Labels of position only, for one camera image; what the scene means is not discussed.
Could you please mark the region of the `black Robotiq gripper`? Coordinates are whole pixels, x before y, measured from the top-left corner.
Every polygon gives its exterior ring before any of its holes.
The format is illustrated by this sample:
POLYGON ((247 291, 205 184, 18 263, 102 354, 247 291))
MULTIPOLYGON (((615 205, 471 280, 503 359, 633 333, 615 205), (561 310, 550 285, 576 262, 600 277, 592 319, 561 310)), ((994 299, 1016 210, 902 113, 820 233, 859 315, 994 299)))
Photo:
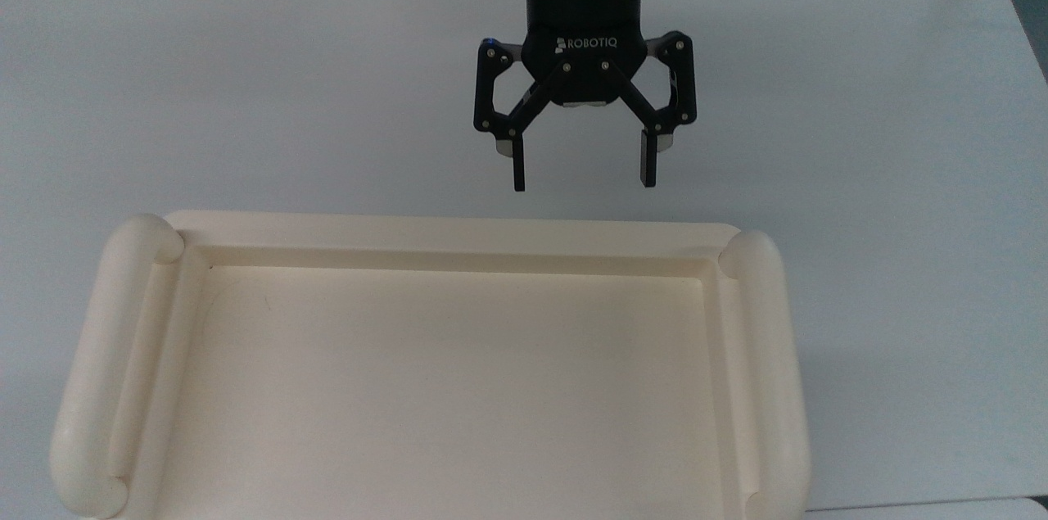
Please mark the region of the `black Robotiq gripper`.
POLYGON ((645 41, 640 0, 526 0, 526 38, 483 39, 477 55, 474 128, 494 136, 495 150, 512 158, 514 191, 526 189, 523 135, 550 102, 603 105, 621 99, 641 122, 640 181, 657 185, 657 156, 675 129, 697 117, 692 39, 677 30, 645 41), (669 72, 670 95, 656 109, 632 83, 645 57, 669 72), (524 62, 534 83, 508 113, 495 109, 495 81, 524 62))

